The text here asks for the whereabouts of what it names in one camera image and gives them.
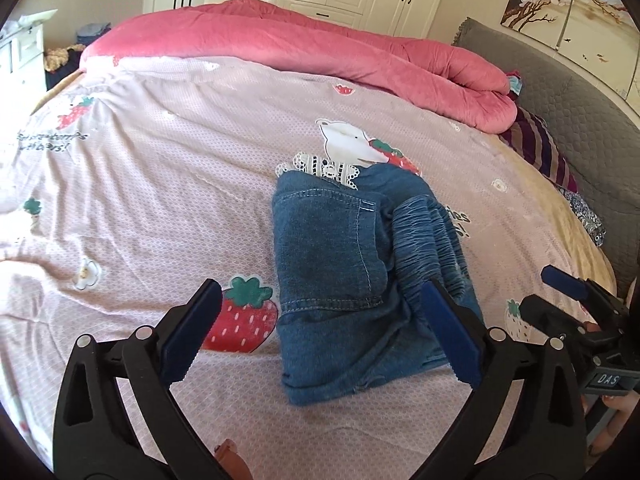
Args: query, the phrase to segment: purple striped fabric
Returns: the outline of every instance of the purple striped fabric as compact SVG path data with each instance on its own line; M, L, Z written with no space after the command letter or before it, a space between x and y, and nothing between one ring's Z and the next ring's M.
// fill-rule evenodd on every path
M578 185L569 171L569 165L558 151L542 117L518 107L516 121L511 128L500 134L500 138L551 182L574 193L578 192Z

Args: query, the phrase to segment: white bear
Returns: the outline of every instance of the white bear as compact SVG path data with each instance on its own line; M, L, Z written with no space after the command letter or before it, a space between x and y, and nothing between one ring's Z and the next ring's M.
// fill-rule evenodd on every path
M365 168L389 161L386 155L369 145L367 134L356 126L326 119L318 119L316 124L326 139L324 150L329 160Z

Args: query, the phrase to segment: gray quilted headboard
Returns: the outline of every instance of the gray quilted headboard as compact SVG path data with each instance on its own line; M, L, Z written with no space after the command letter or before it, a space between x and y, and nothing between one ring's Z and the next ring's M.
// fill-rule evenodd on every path
M577 73L511 36L467 18L454 42L505 72L519 70L519 104L545 118L580 193L602 219L603 250L626 294L640 257L640 131Z

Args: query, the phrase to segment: pink bed sheet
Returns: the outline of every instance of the pink bed sheet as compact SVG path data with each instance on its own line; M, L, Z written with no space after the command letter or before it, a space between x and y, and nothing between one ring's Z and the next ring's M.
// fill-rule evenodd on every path
M500 134L515 120L509 82L476 54L431 40L392 38L319 22L260 0L143 14L89 46L93 56L232 56L276 70L335 76Z

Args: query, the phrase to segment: white lace trim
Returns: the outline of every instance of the white lace trim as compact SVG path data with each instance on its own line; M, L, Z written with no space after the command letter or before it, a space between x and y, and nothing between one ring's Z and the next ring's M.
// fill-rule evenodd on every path
M313 176L331 178L344 186L351 187L351 189L358 189L352 181L360 174L359 168L317 155L299 152L293 157L293 165L283 162L276 166L277 176L282 176L287 171L304 171Z

